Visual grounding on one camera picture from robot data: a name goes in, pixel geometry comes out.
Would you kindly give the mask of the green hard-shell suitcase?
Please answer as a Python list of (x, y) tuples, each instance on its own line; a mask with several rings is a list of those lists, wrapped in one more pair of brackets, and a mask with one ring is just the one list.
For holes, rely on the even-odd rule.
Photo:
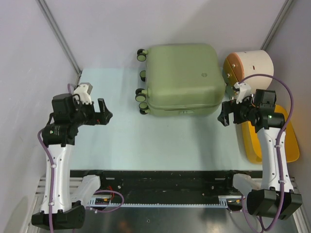
[(135, 91), (142, 115), (209, 115), (221, 105), (225, 82), (215, 49), (209, 44), (158, 45), (139, 49), (145, 88)]

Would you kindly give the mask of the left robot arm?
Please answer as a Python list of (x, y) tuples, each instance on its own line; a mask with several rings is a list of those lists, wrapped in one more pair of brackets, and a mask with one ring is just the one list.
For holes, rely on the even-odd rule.
[(94, 193), (107, 190), (107, 181), (87, 175), (70, 193), (70, 157), (80, 126), (107, 125), (113, 114), (104, 99), (98, 99), (99, 112), (82, 94), (60, 94), (52, 99), (53, 112), (38, 140), (46, 153), (46, 184), (40, 211), (32, 215), (31, 224), (54, 232), (80, 229), (85, 221), (86, 206)]

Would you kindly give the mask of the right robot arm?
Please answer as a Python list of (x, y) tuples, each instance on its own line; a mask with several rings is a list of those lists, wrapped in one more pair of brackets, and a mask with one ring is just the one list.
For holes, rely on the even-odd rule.
[(259, 139), (262, 155), (262, 181), (257, 184), (249, 175), (237, 173), (224, 182), (230, 195), (238, 192), (246, 197), (247, 211), (259, 217), (277, 217), (285, 220), (301, 205), (302, 196), (294, 193), (286, 163), (286, 123), (282, 113), (275, 112), (275, 91), (258, 89), (255, 95), (241, 101), (224, 101), (217, 120), (229, 125), (229, 114), (234, 123), (251, 123)]

